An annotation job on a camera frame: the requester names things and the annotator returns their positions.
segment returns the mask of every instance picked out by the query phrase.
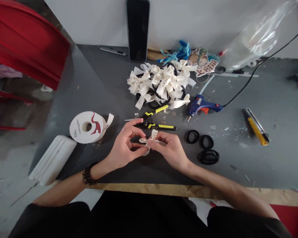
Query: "left hand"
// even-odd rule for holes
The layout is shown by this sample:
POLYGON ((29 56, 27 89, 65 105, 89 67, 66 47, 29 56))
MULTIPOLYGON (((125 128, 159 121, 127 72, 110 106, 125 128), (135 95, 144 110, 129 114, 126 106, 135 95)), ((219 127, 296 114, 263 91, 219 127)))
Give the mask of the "left hand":
POLYGON ((145 133, 141 129, 134 127, 135 124, 140 122, 143 122, 142 118, 136 118, 126 123, 123 127, 123 130, 121 130, 116 137, 112 150, 103 160, 108 166, 111 167, 111 170, 124 167, 129 162, 142 156, 146 151, 149 150, 149 148, 145 147, 144 144, 132 143, 130 141, 130 139, 134 138, 135 136, 146 138, 145 133))

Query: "blue pipe cleaner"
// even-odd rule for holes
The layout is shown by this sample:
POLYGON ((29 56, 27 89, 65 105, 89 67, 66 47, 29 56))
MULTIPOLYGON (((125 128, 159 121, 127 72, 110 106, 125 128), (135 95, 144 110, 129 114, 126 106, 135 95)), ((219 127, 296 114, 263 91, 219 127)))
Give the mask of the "blue pipe cleaner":
POLYGON ((175 60, 175 61, 178 61, 178 59, 188 60, 189 55, 191 53, 190 43, 186 43, 183 40, 180 40, 179 43, 180 43, 180 47, 178 48, 178 51, 175 51, 172 54, 165 54, 163 50, 160 49, 161 53, 164 56, 168 56, 168 58, 157 60, 157 62, 159 63, 164 62, 162 65, 164 66, 166 63, 168 63, 171 60, 175 60))
POLYGON ((164 62, 162 66, 164 66, 166 63, 168 63, 171 60, 178 61, 178 58, 176 57, 176 55, 178 54, 177 51, 173 52, 172 54, 166 54, 163 52, 162 49, 160 49, 160 51, 161 51, 161 54, 163 54, 164 56, 168 56, 168 58, 157 60, 159 63, 164 62))

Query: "blue glue gun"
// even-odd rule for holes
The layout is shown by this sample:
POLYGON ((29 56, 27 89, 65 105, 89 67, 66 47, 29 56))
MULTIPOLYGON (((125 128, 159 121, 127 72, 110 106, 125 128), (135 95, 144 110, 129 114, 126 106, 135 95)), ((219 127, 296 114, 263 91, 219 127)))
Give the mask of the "blue glue gun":
POLYGON ((207 102, 204 100, 204 96, 198 94, 195 96, 194 100, 190 104, 188 121, 193 117, 199 110, 208 114, 209 109, 214 110, 215 112, 219 112, 223 110, 223 106, 220 104, 215 104, 211 102, 207 102))

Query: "black phone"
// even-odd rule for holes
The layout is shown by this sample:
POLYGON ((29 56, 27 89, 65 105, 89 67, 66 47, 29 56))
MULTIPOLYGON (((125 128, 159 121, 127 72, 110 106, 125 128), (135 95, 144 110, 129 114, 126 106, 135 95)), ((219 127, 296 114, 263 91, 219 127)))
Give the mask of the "black phone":
POLYGON ((147 59, 149 9, 148 0, 127 0, 126 2, 129 58, 131 61, 145 62, 147 59))

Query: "gray table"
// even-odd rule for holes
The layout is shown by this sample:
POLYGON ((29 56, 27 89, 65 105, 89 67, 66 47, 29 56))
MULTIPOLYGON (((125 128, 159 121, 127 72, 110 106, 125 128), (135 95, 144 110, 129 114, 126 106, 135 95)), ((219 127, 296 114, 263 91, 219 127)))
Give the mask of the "gray table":
MULTIPOLYGON (((141 111, 134 107, 136 100, 129 93, 126 83, 131 70, 135 66, 139 67, 140 63, 130 62, 128 57, 104 52, 99 48, 79 45, 74 46, 69 53, 30 172, 56 135, 69 136, 70 122, 77 114, 95 111, 105 119, 109 113, 115 118, 100 145, 76 146, 59 179, 83 170, 91 162, 104 159, 125 124, 124 119, 149 110, 147 105, 141 111)), ((127 48, 117 49, 127 52, 127 48)), ((258 69, 256 74, 260 76, 253 78, 243 93, 222 112, 209 115, 199 113, 186 122, 187 107, 183 106, 174 110, 176 115, 164 112, 155 115, 155 121, 165 121, 168 125, 178 127, 173 133, 180 137, 188 158, 199 166, 244 186, 298 189, 298 86, 286 79, 296 73, 298 60, 271 59, 258 69), (269 146, 261 146, 257 139, 249 136, 241 112, 246 107, 255 113, 270 135, 272 142, 269 146), (197 154, 202 149, 198 143, 187 144, 184 140, 185 133, 191 129, 213 137, 214 149, 220 153, 217 164, 204 166, 199 163, 197 154)), ((222 105, 227 103, 247 79, 216 76, 204 91, 206 100, 222 105)), ((188 86, 187 93, 195 96, 203 84, 197 86, 195 89, 188 86)), ((151 131, 145 130, 145 133, 149 136, 151 131)), ((172 169, 155 151, 106 175, 103 182, 199 185, 172 169)))

